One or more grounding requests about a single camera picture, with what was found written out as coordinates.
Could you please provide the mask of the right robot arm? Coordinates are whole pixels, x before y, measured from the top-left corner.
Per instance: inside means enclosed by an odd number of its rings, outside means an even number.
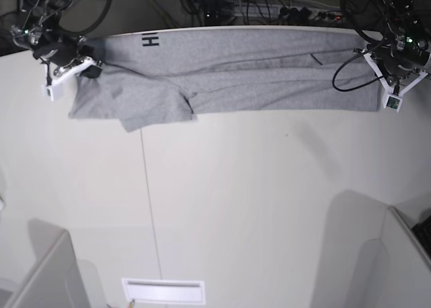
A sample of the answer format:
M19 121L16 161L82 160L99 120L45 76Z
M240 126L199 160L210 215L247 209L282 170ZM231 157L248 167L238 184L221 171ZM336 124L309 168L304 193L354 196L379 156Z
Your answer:
M17 47L32 51L45 67L46 81L54 82L67 74L96 79L103 62L95 59L93 48L86 46L86 35L93 32L110 10L113 0L105 0L99 16L86 28L67 30L60 25L62 14L75 0L27 0L17 22L5 35Z

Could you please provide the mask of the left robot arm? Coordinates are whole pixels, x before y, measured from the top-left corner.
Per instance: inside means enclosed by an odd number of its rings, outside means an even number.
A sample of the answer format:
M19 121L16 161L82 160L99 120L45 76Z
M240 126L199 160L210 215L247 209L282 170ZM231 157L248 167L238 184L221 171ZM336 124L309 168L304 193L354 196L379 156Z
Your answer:
M340 0L342 14L356 33L366 42L363 57L369 56L381 71L378 78L392 84L430 69L430 29L422 17L430 15L429 9L417 9L419 0ZM373 9L377 19L372 27L382 38L375 39L365 33L357 21Z

